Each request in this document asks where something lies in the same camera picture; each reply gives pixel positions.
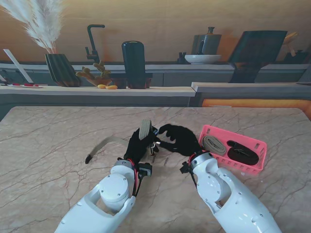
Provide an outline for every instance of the beige strap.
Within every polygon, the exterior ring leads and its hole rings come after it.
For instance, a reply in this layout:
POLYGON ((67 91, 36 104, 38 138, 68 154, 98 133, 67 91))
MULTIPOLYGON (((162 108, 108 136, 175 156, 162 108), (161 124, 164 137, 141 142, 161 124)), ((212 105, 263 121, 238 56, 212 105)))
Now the beige strap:
MULTIPOLYGON (((151 120, 148 120, 148 119, 143 120, 139 128, 139 139, 142 140, 143 138, 145 138, 149 134, 150 130, 152 131, 151 120)), ((94 149, 91 151, 91 153, 86 158, 86 164, 88 164, 89 161, 93 158, 93 156, 109 142, 118 142, 126 147, 128 145, 128 141, 120 137, 115 137, 115 136, 107 137, 103 141, 101 141, 96 147, 94 147, 94 149)), ((146 154, 144 155, 144 158, 151 154, 153 154, 153 149, 151 148, 151 145, 149 145, 147 147, 147 151, 146 151, 146 154)))
POLYGON ((225 146, 216 137, 205 136, 203 138, 202 145, 205 150, 208 150, 211 153, 215 153, 217 155, 224 155, 226 153, 225 146))
POLYGON ((94 147, 94 149, 91 151, 89 155, 93 157, 102 147, 104 147, 109 142, 119 142, 120 144, 126 147, 128 145, 128 141, 120 137, 115 137, 115 136, 107 137, 103 141, 101 141, 96 147, 94 147))

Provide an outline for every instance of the wall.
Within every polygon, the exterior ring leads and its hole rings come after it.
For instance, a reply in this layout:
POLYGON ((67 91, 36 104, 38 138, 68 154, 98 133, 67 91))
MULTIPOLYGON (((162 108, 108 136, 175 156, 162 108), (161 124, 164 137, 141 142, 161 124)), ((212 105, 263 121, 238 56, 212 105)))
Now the wall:
MULTIPOLYGON (((85 46, 93 29, 100 57, 123 61, 121 43, 139 40, 145 45, 146 61, 174 61, 178 52, 191 52, 195 34, 205 34, 208 26, 222 34, 218 54, 226 60, 243 31, 286 30, 299 32, 295 49, 311 43, 311 3, 309 0, 65 0, 64 27, 56 42, 59 53, 70 61, 87 61, 85 46)), ((23 26, 0 12, 0 48, 8 48, 20 61, 44 61, 45 50, 24 32, 23 26)), ((279 59, 287 52, 282 48, 279 59)), ((0 60, 8 60, 0 51, 0 60)))

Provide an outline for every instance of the red wire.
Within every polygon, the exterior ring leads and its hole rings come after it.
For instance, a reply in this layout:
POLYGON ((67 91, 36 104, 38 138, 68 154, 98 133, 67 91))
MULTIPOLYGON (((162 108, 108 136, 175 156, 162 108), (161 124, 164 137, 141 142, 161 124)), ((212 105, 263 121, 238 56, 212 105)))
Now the red wire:
POLYGON ((192 154, 191 156, 190 156, 190 158, 188 159, 188 165, 190 166, 190 163, 191 163, 191 159, 194 157, 196 155, 196 153, 194 153, 194 154, 192 154))
POLYGON ((193 158, 193 156, 195 156, 196 155, 196 153, 194 153, 194 154, 192 154, 191 156, 190 156, 190 158, 188 159, 188 165, 190 166, 190 163, 191 163, 191 159, 193 158))
POLYGON ((134 164, 133 160, 132 159, 127 159, 127 160, 130 161, 132 166, 134 167, 134 173, 135 173, 134 185, 135 185, 135 189, 136 189, 137 188, 137 182, 138 182, 138 172, 136 171, 135 164, 134 164))

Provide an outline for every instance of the orange panel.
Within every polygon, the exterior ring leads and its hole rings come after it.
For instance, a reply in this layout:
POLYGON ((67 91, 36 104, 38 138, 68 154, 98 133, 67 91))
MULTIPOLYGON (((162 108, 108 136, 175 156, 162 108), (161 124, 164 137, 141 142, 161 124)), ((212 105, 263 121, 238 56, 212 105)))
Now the orange panel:
POLYGON ((258 100, 258 99, 235 99, 235 100, 209 100, 205 99, 202 107, 231 106, 246 108, 299 108, 311 120, 310 100, 258 100))

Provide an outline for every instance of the marble countertop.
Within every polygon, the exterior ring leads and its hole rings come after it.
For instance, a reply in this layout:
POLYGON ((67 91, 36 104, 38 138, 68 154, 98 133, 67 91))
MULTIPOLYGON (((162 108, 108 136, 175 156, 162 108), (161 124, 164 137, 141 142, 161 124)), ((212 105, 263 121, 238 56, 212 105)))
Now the marble countertop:
MULTIPOLYGON (((0 122, 0 233, 52 233, 65 213, 103 177, 126 148, 111 143, 91 161, 105 137, 129 139, 140 121, 183 125, 198 136, 204 124, 268 144, 258 176, 234 174, 269 209, 283 233, 311 228, 311 122, 292 108, 15 107, 0 122)), ((189 175, 186 158, 160 150, 152 177, 117 233, 221 233, 189 175)))
POLYGON ((95 86, 62 87, 43 86, 43 88, 23 88, 0 86, 1 94, 29 94, 29 95, 63 95, 63 96, 183 96, 194 97, 195 91, 190 86, 152 86, 148 89, 99 89, 95 86))

